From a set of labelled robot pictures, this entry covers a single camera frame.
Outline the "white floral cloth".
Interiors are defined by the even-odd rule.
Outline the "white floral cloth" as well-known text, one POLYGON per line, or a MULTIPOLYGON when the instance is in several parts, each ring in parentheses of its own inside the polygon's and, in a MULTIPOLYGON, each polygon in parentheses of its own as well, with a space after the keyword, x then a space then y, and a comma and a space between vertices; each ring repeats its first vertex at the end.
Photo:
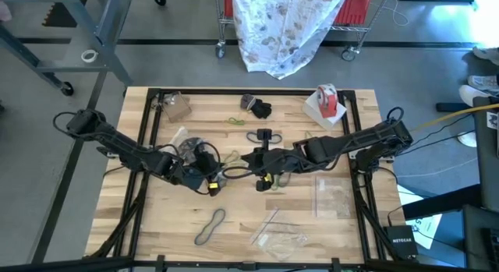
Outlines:
POLYGON ((345 0, 232 0, 248 72, 283 79, 314 57, 345 0))

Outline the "white cardboard box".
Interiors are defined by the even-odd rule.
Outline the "white cardboard box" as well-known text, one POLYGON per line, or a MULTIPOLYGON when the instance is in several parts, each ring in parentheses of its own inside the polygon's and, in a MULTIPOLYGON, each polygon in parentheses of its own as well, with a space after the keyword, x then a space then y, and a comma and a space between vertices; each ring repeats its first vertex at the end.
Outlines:
POLYGON ((323 118, 318 103, 318 92, 316 91, 305 100, 302 111, 323 129, 332 131, 336 123, 339 122, 342 116, 347 112, 347 109, 342 104, 338 104, 336 116, 323 118))

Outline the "bag of black bands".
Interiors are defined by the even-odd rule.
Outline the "bag of black bands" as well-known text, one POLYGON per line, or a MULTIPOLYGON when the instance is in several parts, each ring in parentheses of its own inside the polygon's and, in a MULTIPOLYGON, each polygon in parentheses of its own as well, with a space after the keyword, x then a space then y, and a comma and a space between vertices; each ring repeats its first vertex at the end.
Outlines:
POLYGON ((187 146, 190 146, 192 148, 192 152, 193 152, 193 160, 191 163, 193 163, 195 160, 196 160, 196 155, 195 155, 195 151, 196 151, 196 147, 201 144, 203 142, 203 140, 199 137, 191 137, 191 138, 188 138, 186 140, 184 140, 181 145, 187 145, 187 146))

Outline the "black serrated foam pad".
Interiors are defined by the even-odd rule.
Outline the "black serrated foam pad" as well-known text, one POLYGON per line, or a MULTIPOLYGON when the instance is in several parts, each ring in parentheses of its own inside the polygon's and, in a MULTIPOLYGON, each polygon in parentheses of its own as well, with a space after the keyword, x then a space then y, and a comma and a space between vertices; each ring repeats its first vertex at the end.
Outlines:
POLYGON ((42 25, 46 27, 75 28, 77 22, 62 3, 56 2, 49 9, 42 25))

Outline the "wide black rubber band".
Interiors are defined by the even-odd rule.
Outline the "wide black rubber band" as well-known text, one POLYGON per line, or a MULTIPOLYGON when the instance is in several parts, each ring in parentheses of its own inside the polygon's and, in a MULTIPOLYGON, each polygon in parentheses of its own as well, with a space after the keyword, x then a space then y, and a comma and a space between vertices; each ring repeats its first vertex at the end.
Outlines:
POLYGON ((193 160, 192 148, 187 145, 181 145, 178 147, 179 156, 184 160, 186 164, 190 164, 193 160))

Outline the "black aluminium table frame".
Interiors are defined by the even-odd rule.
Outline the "black aluminium table frame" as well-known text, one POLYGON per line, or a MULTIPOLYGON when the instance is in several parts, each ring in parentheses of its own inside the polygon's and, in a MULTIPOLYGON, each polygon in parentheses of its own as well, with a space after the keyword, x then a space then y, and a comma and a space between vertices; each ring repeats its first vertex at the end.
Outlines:
MULTIPOLYGON (((132 87, 124 100, 118 128, 133 139, 140 137, 148 144, 152 138, 156 144, 167 143, 180 126, 194 136, 208 140, 216 146, 222 157, 233 150, 247 154, 256 144, 245 138, 246 132, 261 127, 281 133, 283 143, 277 147, 291 147, 292 142, 305 138, 305 131, 313 135, 342 136, 361 128, 374 126, 385 116, 380 115, 373 90, 344 90, 344 104, 348 111, 343 120, 328 133, 302 112, 305 100, 314 89, 258 89, 244 88, 179 88, 132 87), (180 90, 190 99, 191 115, 179 123, 167 123, 162 111, 155 116, 154 109, 146 104, 159 93, 180 90), (242 112, 239 100, 244 93, 255 94, 272 103, 268 120, 258 120, 242 112), (245 125, 231 125, 229 118, 242 119, 245 125)), ((111 256, 134 258, 137 267, 153 267, 158 256, 164 256, 167 267, 237 269, 244 272, 263 269, 318 269, 333 270, 333 259, 338 259, 343 270, 362 270, 365 257, 371 262, 394 262, 388 249, 377 236, 366 214, 371 210, 373 223, 380 221, 377 230, 385 233, 388 226, 386 214, 400 207, 395 178, 386 171, 372 175, 356 174, 356 163, 348 155, 339 159, 332 171, 292 175, 283 189, 258 193, 256 177, 231 180, 216 197, 202 196, 186 187, 173 186, 158 178, 146 183, 145 206, 138 210, 123 233, 121 250, 111 256), (348 178, 351 182, 351 217, 349 219, 322 219, 312 213, 314 178, 348 178), (275 208, 281 209, 292 223, 300 226, 307 236, 306 244, 287 260, 278 261, 250 244, 250 238, 264 218, 275 208), (193 240, 211 219, 216 209, 226 211, 224 222, 219 225, 210 241, 195 246, 193 240)), ((143 173, 130 175, 124 168, 104 177, 93 224, 87 240, 85 256, 97 249, 109 238, 122 215, 123 205, 136 198, 143 173)))

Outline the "blue desk foot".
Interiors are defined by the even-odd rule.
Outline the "blue desk foot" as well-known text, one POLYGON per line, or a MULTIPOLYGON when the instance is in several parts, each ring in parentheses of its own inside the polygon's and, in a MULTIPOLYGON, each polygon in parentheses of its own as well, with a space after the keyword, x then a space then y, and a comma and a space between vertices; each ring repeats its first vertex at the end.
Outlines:
POLYGON ((470 106, 465 103, 436 103, 435 105, 437 112, 457 112, 465 109, 469 109, 470 106))

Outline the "red tape dispenser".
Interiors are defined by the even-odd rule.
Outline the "red tape dispenser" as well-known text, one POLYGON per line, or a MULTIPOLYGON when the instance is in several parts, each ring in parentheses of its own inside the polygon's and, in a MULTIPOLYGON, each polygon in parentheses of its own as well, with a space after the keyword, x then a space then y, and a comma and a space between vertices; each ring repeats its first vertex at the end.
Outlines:
POLYGON ((338 94, 332 84, 319 85, 317 101, 323 118, 335 117, 338 113, 338 94))

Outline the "small brown cardboard box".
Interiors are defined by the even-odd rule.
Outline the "small brown cardboard box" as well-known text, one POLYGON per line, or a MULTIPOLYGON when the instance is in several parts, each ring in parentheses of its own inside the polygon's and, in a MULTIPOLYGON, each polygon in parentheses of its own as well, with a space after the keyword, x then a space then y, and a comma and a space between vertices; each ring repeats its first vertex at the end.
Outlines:
POLYGON ((170 122, 178 122, 192 113, 189 98, 183 96, 180 91, 164 95, 161 104, 170 122))

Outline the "black Netgear network switch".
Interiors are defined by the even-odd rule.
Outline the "black Netgear network switch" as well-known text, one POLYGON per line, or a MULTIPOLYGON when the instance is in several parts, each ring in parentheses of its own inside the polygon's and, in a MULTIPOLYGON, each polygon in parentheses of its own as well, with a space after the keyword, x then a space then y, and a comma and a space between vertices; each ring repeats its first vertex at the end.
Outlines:
POLYGON ((409 225, 389 226, 385 228, 388 239, 399 257, 404 260, 414 259, 418 255, 416 241, 409 225))

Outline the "wide blue rubber band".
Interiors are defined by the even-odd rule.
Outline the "wide blue rubber band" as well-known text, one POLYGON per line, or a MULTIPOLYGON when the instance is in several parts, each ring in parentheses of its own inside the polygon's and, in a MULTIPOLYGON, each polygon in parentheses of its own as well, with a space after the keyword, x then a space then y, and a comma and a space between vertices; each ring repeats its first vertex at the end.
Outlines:
POLYGON ((216 209, 213 212, 211 219, 203 226, 202 230, 196 235, 194 239, 195 246, 203 246, 208 243, 214 234, 215 229, 221 225, 226 217, 226 211, 224 209, 216 209))

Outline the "black and gray glove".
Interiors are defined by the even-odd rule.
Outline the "black and gray glove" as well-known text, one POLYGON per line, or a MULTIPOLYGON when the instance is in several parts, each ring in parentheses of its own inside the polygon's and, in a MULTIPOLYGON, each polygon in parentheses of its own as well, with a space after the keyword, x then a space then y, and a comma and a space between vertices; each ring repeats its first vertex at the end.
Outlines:
POLYGON ((251 94, 243 94, 240 100, 240 108, 251 111, 257 118, 267 118, 272 112, 272 105, 263 102, 251 94))

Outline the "black computer tower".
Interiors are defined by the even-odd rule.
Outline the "black computer tower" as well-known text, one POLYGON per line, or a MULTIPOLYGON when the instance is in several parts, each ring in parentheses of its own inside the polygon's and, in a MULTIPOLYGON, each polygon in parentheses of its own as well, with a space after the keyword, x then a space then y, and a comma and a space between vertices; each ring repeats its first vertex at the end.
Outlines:
POLYGON ((499 124, 493 129, 490 123, 495 113, 493 108, 474 113, 480 183, 473 186, 472 205, 499 213, 499 124))

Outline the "white printed paper sheet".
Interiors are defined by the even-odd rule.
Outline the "white printed paper sheet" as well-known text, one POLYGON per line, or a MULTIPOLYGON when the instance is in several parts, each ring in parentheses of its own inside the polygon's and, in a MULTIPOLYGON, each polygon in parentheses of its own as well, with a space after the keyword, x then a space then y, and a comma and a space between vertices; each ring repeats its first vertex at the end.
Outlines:
MULTIPOLYGON (((424 199, 423 196, 415 194, 401 185, 397 185, 397 189, 402 206, 424 199)), ((415 242, 424 249, 431 249, 441 217, 442 214, 435 214, 414 220, 405 219, 405 223, 412 227, 415 242)))

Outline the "black desk leg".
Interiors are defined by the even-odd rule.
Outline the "black desk leg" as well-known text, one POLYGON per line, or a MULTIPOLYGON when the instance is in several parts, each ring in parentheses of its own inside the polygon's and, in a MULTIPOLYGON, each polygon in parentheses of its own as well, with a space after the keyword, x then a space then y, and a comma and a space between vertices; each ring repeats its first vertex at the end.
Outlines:
POLYGON ((405 219, 419 218, 461 210, 465 205, 482 206, 481 185, 471 185, 449 193, 433 196, 402 206, 405 219))

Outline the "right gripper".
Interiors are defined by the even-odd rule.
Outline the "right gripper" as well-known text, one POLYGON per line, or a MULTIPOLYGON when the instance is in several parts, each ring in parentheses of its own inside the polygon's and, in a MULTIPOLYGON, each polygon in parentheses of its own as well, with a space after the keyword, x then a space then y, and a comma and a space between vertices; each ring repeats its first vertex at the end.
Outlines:
POLYGON ((257 147, 252 153, 242 155, 242 159, 248 164, 248 169, 255 175, 278 175, 285 171, 286 150, 276 148, 268 150, 271 140, 270 129, 258 129, 257 139, 263 147, 257 147))

